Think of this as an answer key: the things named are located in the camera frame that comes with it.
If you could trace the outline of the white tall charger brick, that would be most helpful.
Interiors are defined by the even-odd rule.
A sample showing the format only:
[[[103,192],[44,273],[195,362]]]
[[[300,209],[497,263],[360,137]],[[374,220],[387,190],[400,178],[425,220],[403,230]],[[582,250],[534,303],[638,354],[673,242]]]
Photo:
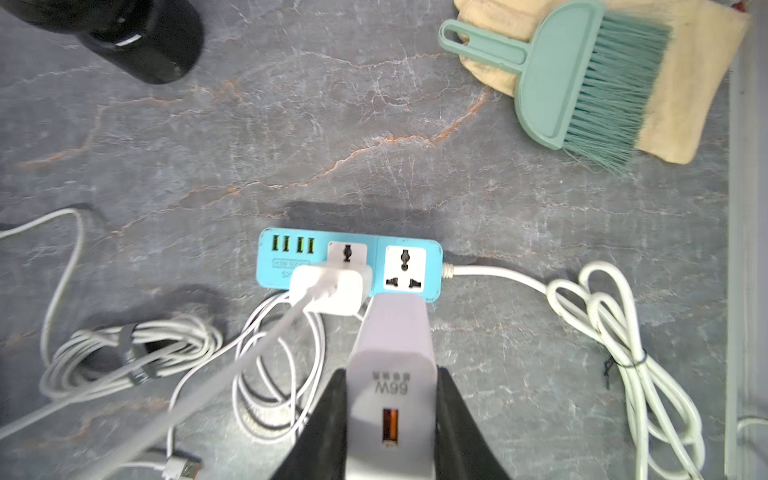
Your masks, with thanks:
[[[370,302],[346,364],[346,479],[434,479],[437,365],[425,300]]]

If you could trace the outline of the teal power strip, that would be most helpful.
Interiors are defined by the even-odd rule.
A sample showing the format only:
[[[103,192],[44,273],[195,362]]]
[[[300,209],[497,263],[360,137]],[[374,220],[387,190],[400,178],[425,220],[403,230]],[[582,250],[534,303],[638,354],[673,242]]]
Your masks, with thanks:
[[[264,288],[286,290],[301,265],[365,263],[372,268],[373,295],[412,293],[433,303],[441,293],[443,259],[435,240],[267,228],[259,236],[256,281]]]

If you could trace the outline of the white square laptop charger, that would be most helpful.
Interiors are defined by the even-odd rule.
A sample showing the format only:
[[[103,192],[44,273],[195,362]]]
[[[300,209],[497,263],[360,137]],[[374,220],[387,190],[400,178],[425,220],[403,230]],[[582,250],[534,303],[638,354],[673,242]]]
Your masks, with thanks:
[[[322,262],[301,265],[290,277],[288,301],[304,312],[357,315],[369,298],[373,269],[365,263]]]

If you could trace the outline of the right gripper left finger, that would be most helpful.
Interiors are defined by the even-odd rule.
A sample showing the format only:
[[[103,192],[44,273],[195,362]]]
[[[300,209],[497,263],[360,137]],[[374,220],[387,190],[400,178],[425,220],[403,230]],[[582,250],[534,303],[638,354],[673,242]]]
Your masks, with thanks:
[[[337,369],[272,480],[343,479],[347,449],[346,370]]]

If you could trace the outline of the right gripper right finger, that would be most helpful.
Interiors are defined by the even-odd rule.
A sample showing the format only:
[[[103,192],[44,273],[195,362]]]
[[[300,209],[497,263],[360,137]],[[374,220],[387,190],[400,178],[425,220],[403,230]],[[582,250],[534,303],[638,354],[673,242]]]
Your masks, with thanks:
[[[437,370],[435,472],[437,479],[510,476],[492,453],[450,372]]]

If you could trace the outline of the white charger cable coil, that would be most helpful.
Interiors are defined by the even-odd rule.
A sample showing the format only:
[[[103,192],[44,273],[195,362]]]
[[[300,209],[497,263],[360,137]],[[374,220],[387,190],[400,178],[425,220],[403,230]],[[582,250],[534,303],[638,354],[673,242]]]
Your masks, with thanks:
[[[293,352],[290,325],[303,321],[312,338],[309,369]],[[323,317],[301,311],[288,293],[260,303],[240,333],[185,372],[157,426],[145,426],[75,479],[108,479],[121,469],[153,470],[179,479],[188,460],[176,454],[176,429],[206,403],[226,393],[231,419],[259,446],[296,442],[311,417],[326,359]]]

